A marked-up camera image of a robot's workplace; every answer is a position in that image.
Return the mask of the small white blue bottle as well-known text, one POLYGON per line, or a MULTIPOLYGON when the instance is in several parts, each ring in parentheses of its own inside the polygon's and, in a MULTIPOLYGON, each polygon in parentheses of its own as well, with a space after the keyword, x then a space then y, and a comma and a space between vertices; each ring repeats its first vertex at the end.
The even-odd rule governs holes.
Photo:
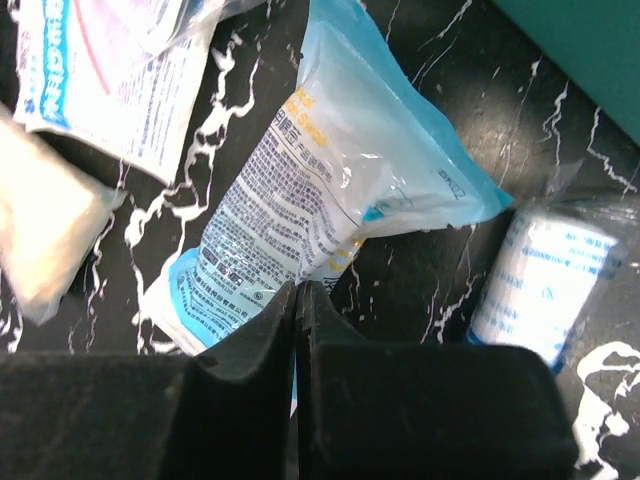
POLYGON ((572 200, 519 209, 466 342, 523 347, 559 372, 638 232, 638 210, 623 203, 572 200))

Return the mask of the blue cotton swab packet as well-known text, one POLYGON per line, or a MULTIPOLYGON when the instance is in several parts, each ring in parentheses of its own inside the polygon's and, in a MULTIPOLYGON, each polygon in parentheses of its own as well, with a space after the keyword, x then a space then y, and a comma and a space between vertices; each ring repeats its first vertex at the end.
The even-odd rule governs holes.
POLYGON ((295 91, 199 244, 161 271, 142 316, 187 353, 255 317, 287 283, 332 289, 374 237, 477 224, 511 197, 411 85, 357 1, 314 1, 295 91))

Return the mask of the clear bag cotton balls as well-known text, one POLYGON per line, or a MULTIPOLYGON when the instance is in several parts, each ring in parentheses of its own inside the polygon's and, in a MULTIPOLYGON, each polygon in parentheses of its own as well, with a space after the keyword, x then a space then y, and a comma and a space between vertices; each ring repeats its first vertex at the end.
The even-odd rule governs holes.
POLYGON ((41 325, 56 315, 125 197, 25 132, 1 108, 1 270, 23 317, 41 325))

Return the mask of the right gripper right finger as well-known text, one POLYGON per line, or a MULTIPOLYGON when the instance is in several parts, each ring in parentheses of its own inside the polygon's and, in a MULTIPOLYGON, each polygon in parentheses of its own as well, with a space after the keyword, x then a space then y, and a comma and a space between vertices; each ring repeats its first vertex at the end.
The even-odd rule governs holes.
POLYGON ((568 479, 579 448, 555 378, 514 346, 372 341, 298 289, 303 479, 568 479))

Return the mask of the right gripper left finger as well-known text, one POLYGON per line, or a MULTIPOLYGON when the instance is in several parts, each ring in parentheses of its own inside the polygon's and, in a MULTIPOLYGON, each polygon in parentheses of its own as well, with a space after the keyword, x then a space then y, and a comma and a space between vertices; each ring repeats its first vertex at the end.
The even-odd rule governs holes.
POLYGON ((3 357, 2 477, 283 478, 296 293, 194 357, 3 357))

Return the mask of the green medicine box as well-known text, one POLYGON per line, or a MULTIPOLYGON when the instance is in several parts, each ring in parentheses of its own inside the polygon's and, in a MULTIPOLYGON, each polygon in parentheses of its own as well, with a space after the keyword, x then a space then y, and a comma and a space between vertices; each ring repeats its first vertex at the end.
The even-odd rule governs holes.
POLYGON ((631 145, 639 145, 639 3, 496 1, 631 145))

